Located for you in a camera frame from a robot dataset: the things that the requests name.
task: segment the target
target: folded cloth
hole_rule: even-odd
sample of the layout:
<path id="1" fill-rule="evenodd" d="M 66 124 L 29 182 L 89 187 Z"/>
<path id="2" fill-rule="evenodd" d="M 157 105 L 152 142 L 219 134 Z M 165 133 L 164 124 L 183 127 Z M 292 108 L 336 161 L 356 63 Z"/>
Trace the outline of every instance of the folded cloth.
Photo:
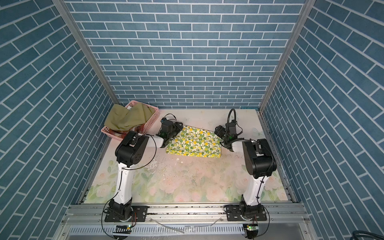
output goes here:
<path id="1" fill-rule="evenodd" d="M 166 152 L 194 157 L 220 157 L 220 138 L 214 132 L 184 126 L 170 141 Z"/>
<path id="2" fill-rule="evenodd" d="M 129 131 L 135 126 L 146 123 L 155 113 L 155 109 L 142 103 L 136 103 L 130 110 L 114 104 L 104 125 L 114 131 Z"/>

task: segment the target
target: brick wallpaper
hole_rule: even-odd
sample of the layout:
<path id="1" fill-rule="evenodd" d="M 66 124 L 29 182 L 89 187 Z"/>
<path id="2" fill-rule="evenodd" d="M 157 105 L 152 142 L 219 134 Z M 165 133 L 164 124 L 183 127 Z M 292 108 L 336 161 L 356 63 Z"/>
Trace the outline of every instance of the brick wallpaper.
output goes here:
<path id="1" fill-rule="evenodd" d="M 384 234 L 383 13 L 317 0 L 265 109 L 319 239 Z"/>
<path id="2" fill-rule="evenodd" d="M 0 239 L 51 238 L 111 100 L 51 0 L 0 1 Z"/>
<path id="3" fill-rule="evenodd" d="M 257 108 L 304 0 L 66 1 L 126 104 Z"/>

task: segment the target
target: black mounting plate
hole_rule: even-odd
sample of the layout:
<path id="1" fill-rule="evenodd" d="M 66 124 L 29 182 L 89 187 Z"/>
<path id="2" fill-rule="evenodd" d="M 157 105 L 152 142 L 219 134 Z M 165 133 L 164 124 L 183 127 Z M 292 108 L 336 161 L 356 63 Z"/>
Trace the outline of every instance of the black mounting plate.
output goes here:
<path id="1" fill-rule="evenodd" d="M 147 217 L 148 206 L 131 206 L 132 207 L 132 215 L 136 213 L 136 222 L 145 222 L 145 218 Z M 104 213 L 106 214 L 104 221 L 105 222 L 121 222 L 118 218 L 114 217 L 113 212 L 109 212 L 108 209 L 104 209 Z"/>
<path id="2" fill-rule="evenodd" d="M 227 213 L 227 221 L 229 222 L 237 222 L 237 221 L 252 221 L 253 217 L 244 217 L 241 215 L 240 206 L 239 205 L 229 205 L 224 207 L 225 212 Z M 257 221 L 266 221 L 265 208 L 262 207 L 262 211 L 260 213 L 256 213 Z"/>

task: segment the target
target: yellow floral cloth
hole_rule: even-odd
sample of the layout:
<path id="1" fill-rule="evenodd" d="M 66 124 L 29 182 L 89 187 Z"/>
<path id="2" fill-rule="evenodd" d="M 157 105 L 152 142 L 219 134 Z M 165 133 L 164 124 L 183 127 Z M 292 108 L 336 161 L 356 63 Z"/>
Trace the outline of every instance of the yellow floral cloth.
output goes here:
<path id="1" fill-rule="evenodd" d="M 170 141 L 166 152 L 194 157 L 220 157 L 220 138 L 211 131 L 184 126 Z"/>

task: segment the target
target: pink plastic basket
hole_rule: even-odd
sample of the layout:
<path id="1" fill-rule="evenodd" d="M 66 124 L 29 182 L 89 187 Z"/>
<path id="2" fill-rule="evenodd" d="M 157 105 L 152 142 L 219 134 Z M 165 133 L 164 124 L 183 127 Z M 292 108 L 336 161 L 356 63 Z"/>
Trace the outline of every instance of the pink plastic basket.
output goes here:
<path id="1" fill-rule="evenodd" d="M 130 101 L 125 107 L 127 108 L 128 106 L 130 107 L 133 107 L 135 106 L 136 104 L 138 103 L 138 101 L 135 101 L 135 100 L 132 100 Z M 156 119 L 159 117 L 159 108 L 157 107 L 154 107 L 154 106 L 151 106 L 149 104 L 145 104 L 143 103 L 144 105 L 147 105 L 148 107 L 152 107 L 153 109 L 155 109 L 155 113 L 151 116 L 151 118 L 145 123 L 144 125 L 144 128 L 143 128 L 143 131 L 141 132 L 141 134 L 145 134 L 147 133 L 147 131 L 151 128 L 152 124 L 156 121 Z M 101 129 L 101 132 L 107 134 L 109 137 L 113 138 L 113 139 L 116 139 L 116 140 L 119 140 L 119 141 L 122 141 L 122 138 L 121 137 L 118 137 L 118 136 L 115 136 L 113 134 L 110 134 L 109 133 L 109 128 L 104 126 L 102 129 Z"/>

